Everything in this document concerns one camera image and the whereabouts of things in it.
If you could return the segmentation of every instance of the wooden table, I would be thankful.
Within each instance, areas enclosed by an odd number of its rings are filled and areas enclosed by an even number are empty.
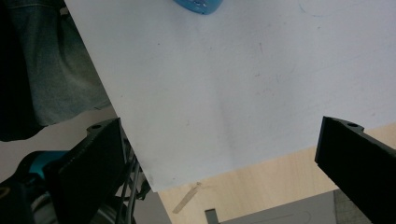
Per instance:
[[[396,123],[366,131],[396,148]],[[173,224],[206,224],[205,210],[215,208],[219,221],[246,216],[338,189],[314,162],[316,148],[160,191]]]

